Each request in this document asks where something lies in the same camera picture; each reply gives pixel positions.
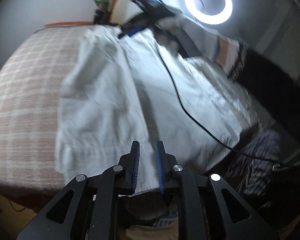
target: white towel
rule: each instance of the white towel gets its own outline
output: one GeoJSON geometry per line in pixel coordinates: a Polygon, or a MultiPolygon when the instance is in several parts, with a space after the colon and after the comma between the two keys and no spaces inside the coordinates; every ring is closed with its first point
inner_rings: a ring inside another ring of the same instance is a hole
{"type": "MultiPolygon", "coordinates": [[[[116,165],[134,140],[140,142],[136,193],[159,187],[157,140],[195,173],[219,163],[229,150],[181,109],[151,32],[118,40],[119,32],[104,26],[87,30],[78,62],[62,85],[55,154],[56,170],[65,183],[77,174],[90,177],[116,165]]],[[[232,104],[213,86],[198,68],[200,60],[173,58],[164,48],[160,52],[188,112],[234,147],[242,130],[251,125],[245,107],[232,104]]]]}

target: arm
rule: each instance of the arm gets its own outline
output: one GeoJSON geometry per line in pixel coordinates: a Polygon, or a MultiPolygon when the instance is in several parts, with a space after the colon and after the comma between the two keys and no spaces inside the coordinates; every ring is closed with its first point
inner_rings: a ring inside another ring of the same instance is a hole
{"type": "MultiPolygon", "coordinates": [[[[300,88],[278,66],[245,42],[223,37],[185,16],[164,18],[157,25],[186,32],[205,59],[218,63],[229,79],[244,86],[300,142],[300,88]]],[[[171,41],[162,45],[178,54],[178,46],[171,41]]]]}
{"type": "Polygon", "coordinates": [[[247,44],[240,43],[236,52],[223,37],[216,62],[300,142],[300,88],[287,73],[247,44]],[[226,64],[229,54],[236,60],[226,64]]]}

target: person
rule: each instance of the person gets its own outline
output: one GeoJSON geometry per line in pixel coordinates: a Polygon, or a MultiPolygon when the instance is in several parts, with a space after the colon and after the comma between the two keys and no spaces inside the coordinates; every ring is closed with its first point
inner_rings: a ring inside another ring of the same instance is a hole
{"type": "MultiPolygon", "coordinates": [[[[209,62],[217,63],[233,82],[238,82],[300,142],[300,88],[280,67],[254,51],[246,42],[219,35],[216,30],[179,15],[159,20],[156,25],[172,33],[184,31],[209,62]]],[[[174,56],[178,45],[163,32],[154,33],[157,42],[174,56]]],[[[280,160],[280,136],[272,130],[258,135],[242,152],[280,160]]],[[[224,176],[244,176],[237,191],[244,197],[263,196],[270,182],[273,163],[236,154],[224,176]]]]}

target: glove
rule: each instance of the glove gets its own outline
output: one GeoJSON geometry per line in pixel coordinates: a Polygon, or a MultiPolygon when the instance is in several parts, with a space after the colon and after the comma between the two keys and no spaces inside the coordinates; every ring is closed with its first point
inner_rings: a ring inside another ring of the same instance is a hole
{"type": "MultiPolygon", "coordinates": [[[[202,56],[209,59],[211,62],[215,62],[218,57],[218,31],[204,27],[184,15],[160,19],[156,22],[156,25],[160,29],[170,31],[171,33],[184,31],[194,42],[202,56]]],[[[159,45],[165,46],[173,56],[178,55],[178,44],[170,37],[155,32],[154,38],[159,45]]]]}

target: black sleeve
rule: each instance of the black sleeve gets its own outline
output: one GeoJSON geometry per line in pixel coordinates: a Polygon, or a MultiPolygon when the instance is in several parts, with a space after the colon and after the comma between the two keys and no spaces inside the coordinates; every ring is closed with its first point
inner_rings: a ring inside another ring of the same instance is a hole
{"type": "Polygon", "coordinates": [[[238,60],[228,77],[245,87],[300,142],[300,88],[287,73],[240,44],[238,60]]]}

